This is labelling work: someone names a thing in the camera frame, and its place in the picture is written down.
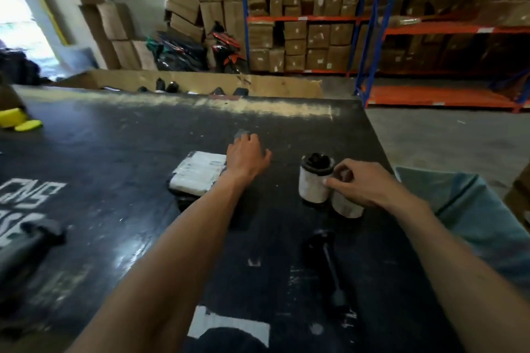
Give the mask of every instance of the hand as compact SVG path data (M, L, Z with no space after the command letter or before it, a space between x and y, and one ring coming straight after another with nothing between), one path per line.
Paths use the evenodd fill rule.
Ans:
M353 202L379 206L391 213L420 201L377 162L345 159L335 167L335 178L326 179L324 184Z
M268 149L265 156L261 153L260 139L257 134L243 134L229 145L226 151L227 176L241 181L247 187L256 176L260 175L269 167L272 152Z

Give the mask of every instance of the black table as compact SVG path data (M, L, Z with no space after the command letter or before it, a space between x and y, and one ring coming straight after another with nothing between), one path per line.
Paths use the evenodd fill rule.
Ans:
M66 185L49 183L40 204L12 199L0 208L22 213L8 226L30 213L59 220L68 241L43 260L15 316L79 333L178 215L166 189L171 171L190 151L225 153L244 129L258 133L274 159L245 192L201 304L219 315L269 323L272 351L350 351L344 332L324 314L315 274L301 259L302 241L326 227L337 232L336 253L356 290L367 350L461 350L392 217L374 208L360 221L337 221L298 196L306 153L377 161L391 170L358 100L18 91L44 128L0 133L1 183L19 178L38 180L35 187ZM4 187L0 198L19 188ZM20 209L20 203L37 205ZM311 325L323 332L312 332ZM186 350L194 343L187 341Z

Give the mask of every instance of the person's left hand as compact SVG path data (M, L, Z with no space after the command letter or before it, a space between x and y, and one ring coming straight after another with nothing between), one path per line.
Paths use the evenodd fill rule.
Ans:
M272 152L261 153L260 139L257 134L243 134L236 138L226 151L225 175L232 176L243 185L248 186L256 176L269 167Z

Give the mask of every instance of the motorcycle front wheel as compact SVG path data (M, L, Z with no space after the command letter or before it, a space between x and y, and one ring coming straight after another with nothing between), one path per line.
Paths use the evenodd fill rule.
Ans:
M248 62L243 59L237 59L235 63L231 61L225 66L226 74L250 74Z

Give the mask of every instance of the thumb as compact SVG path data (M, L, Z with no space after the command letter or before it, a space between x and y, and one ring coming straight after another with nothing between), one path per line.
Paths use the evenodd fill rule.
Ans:
M344 183L343 181L340 181L334 177L328 177L327 179L324 179L322 183L324 183L324 185L330 189L337 190L342 195L348 191L350 185L350 183Z

